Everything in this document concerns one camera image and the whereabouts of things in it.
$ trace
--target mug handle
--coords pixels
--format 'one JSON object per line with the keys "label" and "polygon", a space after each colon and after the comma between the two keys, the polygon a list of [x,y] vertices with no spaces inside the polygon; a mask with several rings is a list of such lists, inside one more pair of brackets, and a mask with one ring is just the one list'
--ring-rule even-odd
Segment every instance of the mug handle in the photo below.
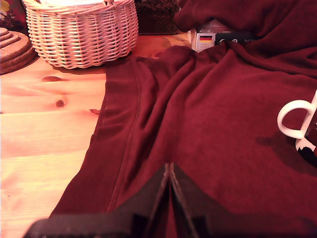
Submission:
{"label": "mug handle", "polygon": [[305,136],[307,127],[308,127],[308,125],[307,126],[305,125],[305,124],[307,124],[305,121],[304,121],[303,126],[300,130],[294,130],[294,129],[287,128],[282,123],[286,114],[288,114],[290,111],[292,111],[294,109],[306,109],[309,113],[309,116],[312,116],[312,114],[315,113],[315,106],[314,106],[314,104],[309,103],[309,102],[304,101],[304,100],[295,100],[295,101],[292,101],[292,102],[289,102],[288,104],[286,104],[278,113],[277,125],[278,125],[278,128],[280,129],[280,131],[282,131],[285,135],[287,135],[289,137],[293,137],[295,139],[303,139]]}

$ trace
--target wooden table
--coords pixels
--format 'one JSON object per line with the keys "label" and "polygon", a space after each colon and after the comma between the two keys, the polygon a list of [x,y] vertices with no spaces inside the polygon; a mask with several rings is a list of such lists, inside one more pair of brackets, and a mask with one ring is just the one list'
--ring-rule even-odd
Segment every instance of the wooden table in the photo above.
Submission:
{"label": "wooden table", "polygon": [[[132,55],[154,57],[186,34],[139,36]],[[47,218],[79,171],[105,94],[105,67],[54,68],[42,59],[1,76],[1,237]]]}

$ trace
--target wicker basket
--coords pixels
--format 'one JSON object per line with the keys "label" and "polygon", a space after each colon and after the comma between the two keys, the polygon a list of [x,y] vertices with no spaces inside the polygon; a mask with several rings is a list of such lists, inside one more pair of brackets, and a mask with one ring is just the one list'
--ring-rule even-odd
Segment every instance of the wicker basket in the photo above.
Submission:
{"label": "wicker basket", "polygon": [[32,45],[53,66],[101,65],[128,55],[135,46],[138,20],[133,0],[73,7],[23,1]]}

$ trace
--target red fabric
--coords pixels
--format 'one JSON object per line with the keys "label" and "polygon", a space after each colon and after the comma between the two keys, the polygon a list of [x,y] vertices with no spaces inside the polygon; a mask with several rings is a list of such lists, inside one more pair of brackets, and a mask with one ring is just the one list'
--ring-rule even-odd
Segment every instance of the red fabric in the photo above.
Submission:
{"label": "red fabric", "polygon": [[[108,64],[90,148],[53,214],[111,211],[164,162],[175,162],[230,213],[287,217],[283,231],[312,232],[317,169],[278,130],[276,117],[289,101],[310,101],[317,88],[317,2],[181,0],[180,6],[175,21],[182,30],[216,18],[262,39],[199,54],[171,47],[158,59]],[[305,113],[292,113],[286,125],[299,128]]]}

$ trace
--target stack of cork coasters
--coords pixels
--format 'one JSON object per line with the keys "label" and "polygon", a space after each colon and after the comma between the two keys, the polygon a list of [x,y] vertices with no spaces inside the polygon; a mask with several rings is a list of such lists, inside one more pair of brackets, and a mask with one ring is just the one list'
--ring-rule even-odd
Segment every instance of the stack of cork coasters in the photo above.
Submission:
{"label": "stack of cork coasters", "polygon": [[25,66],[35,56],[36,52],[26,35],[0,28],[0,74]]}

